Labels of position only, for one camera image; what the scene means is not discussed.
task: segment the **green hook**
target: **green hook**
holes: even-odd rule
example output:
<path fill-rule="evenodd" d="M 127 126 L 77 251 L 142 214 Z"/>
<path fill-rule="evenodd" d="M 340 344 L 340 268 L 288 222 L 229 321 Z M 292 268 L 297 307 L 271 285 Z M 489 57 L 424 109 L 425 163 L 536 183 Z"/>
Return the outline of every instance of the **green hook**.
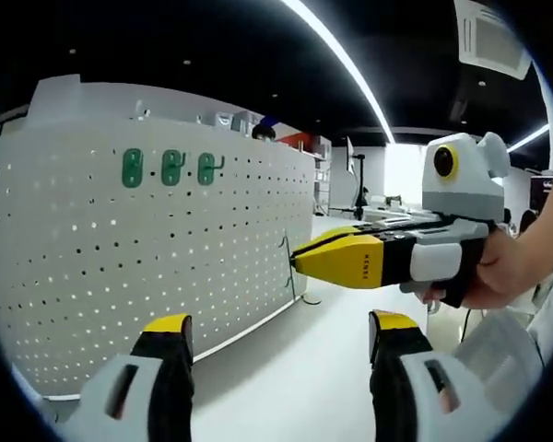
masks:
<path fill-rule="evenodd" d="M 144 176 L 144 154 L 139 149 L 127 149 L 123 154 L 123 186 L 134 189 Z"/>
<path fill-rule="evenodd" d="M 215 165 L 213 154 L 204 153 L 199 156 L 198 180 L 202 186 L 210 186 L 215 178 L 215 170 L 223 169 L 225 166 L 225 157 L 221 156 L 221 164 Z"/>
<path fill-rule="evenodd" d="M 177 150 L 167 150 L 162 156 L 162 183 L 165 186 L 175 186 L 181 180 L 181 168 L 186 163 L 186 154 Z"/>

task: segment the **air conditioner vent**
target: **air conditioner vent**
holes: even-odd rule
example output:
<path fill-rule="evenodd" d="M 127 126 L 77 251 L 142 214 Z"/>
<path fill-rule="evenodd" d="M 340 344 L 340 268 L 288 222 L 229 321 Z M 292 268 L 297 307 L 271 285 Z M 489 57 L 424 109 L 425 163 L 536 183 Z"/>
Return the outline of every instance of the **air conditioner vent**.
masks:
<path fill-rule="evenodd" d="M 454 0 L 454 5 L 459 61 L 524 79 L 530 55 L 504 21 L 486 6 L 469 0 Z"/>

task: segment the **yellow camera lens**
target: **yellow camera lens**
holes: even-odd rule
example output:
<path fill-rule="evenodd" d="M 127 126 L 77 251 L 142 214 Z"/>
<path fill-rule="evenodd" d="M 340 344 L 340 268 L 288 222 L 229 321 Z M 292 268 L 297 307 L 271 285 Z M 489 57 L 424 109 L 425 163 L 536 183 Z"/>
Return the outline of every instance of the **yellow camera lens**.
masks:
<path fill-rule="evenodd" d="M 459 169 L 459 157 L 450 145 L 441 145 L 434 153 L 434 168 L 440 177 L 448 180 Z"/>

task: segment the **red object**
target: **red object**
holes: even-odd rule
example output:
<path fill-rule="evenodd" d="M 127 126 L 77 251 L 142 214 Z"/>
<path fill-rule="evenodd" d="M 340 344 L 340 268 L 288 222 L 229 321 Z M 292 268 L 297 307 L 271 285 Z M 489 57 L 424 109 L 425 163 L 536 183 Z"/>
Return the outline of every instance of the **red object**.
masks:
<path fill-rule="evenodd" d="M 313 135 L 306 134 L 304 132 L 299 132 L 298 134 L 293 134 L 289 136 L 284 136 L 283 138 L 278 139 L 277 141 L 290 145 L 295 149 L 299 149 L 299 143 L 303 142 L 303 150 L 305 152 L 313 152 Z"/>

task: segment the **white plastic casing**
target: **white plastic casing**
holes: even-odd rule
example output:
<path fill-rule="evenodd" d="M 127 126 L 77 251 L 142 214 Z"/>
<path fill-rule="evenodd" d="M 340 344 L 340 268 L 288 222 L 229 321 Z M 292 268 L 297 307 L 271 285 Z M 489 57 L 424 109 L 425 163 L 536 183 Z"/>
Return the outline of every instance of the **white plastic casing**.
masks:
<path fill-rule="evenodd" d="M 409 272 L 417 282 L 442 281 L 457 275 L 463 251 L 460 244 L 416 244 Z"/>

